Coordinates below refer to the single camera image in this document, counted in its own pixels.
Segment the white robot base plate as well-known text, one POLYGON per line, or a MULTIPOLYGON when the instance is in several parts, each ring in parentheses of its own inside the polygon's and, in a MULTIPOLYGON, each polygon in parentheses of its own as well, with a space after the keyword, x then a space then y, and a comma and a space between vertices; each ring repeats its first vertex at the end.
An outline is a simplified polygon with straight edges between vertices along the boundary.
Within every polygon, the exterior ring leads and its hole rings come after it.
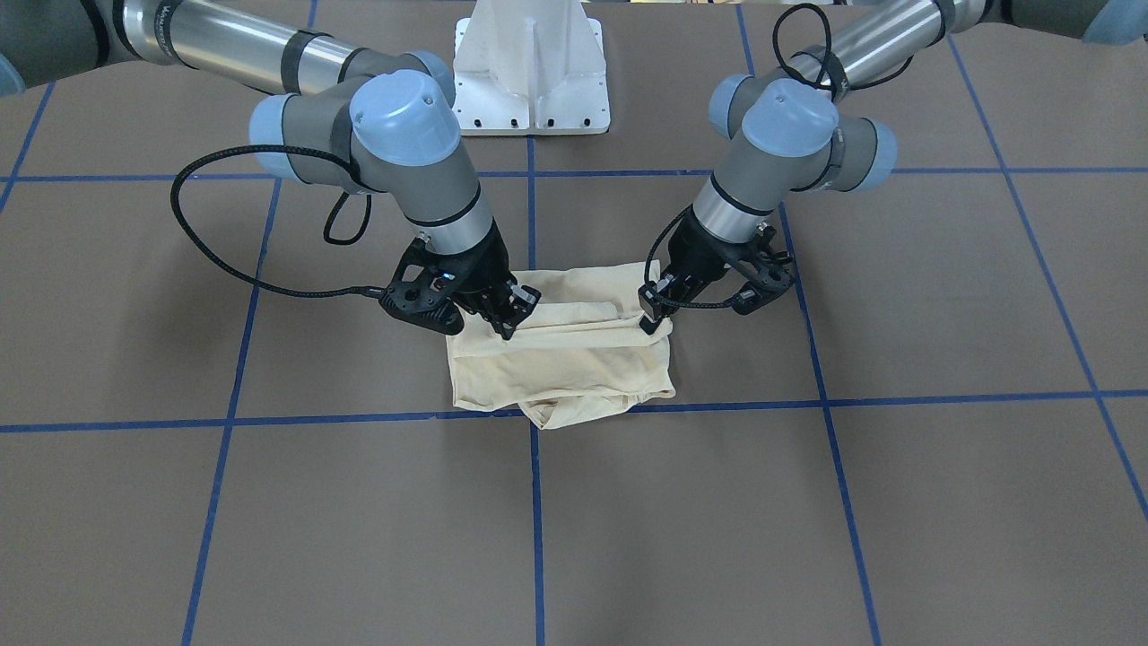
POLYGON ((603 29, 581 1, 478 1, 453 28, 452 68, 463 135, 610 130, 603 29))

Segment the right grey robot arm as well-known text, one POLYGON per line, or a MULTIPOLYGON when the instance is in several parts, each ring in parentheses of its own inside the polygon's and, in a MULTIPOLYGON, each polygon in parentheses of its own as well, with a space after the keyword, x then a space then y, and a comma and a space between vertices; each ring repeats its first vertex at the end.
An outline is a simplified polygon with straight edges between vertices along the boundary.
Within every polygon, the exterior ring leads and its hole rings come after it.
POLYGON ((389 285, 298 291, 245 275, 295 298, 362 295, 395 319, 444 336, 479 316, 512 338, 540 302, 509 268, 453 111, 455 78, 430 52, 385 55, 329 34, 284 25, 212 1, 3 1, 3 95, 144 61, 217 73, 264 98, 248 143, 205 155, 176 176, 170 205, 180 228, 222 265, 183 213, 183 185, 214 162, 253 155, 277 179, 390 195, 414 239, 389 285))

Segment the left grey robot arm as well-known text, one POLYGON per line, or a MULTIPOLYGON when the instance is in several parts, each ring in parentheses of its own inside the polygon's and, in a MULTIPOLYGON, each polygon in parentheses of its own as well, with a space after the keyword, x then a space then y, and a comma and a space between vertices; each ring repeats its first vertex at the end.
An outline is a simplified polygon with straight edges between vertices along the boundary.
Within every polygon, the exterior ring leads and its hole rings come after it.
POLYGON ((1002 23, 1083 42, 1122 46, 1145 37, 1145 1, 882 1, 840 32, 770 73, 729 76, 709 98, 709 123, 729 150, 661 239, 670 260, 644 275, 639 327, 656 334, 678 310, 704 310, 700 294, 729 270, 745 282, 718 303, 747 316, 790 289, 792 258, 774 246, 770 216, 791 193, 877 187, 894 168, 894 133, 850 118, 838 103, 902 73, 947 34, 1002 23))

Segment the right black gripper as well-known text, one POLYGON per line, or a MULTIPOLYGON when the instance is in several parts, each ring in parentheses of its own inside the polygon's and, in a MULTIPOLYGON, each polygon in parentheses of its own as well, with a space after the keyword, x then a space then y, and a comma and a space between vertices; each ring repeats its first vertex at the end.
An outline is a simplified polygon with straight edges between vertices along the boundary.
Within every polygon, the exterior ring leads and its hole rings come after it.
POLYGON ((496 223, 478 246, 466 252, 439 255, 436 265, 455 277, 456 289, 449 298, 471 314, 488 319, 503 340, 514 336, 542 299, 542 291, 514 281, 496 223))

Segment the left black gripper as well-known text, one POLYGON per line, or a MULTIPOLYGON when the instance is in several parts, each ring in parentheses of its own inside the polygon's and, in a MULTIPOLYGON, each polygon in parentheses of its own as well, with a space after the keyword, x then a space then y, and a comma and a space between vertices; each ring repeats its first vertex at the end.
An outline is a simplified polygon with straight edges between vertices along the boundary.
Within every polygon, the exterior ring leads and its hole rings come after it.
POLYGON ((680 221, 669 238, 668 252, 669 263, 664 278, 641 286, 637 291, 644 311, 639 328, 649 336, 653 336, 661 322, 680 310, 672 305, 672 301, 698 297, 706 286, 720 281, 728 268, 752 274, 758 274, 761 268, 761 258, 748 242, 730 244, 712 236, 692 210, 680 213, 680 221))

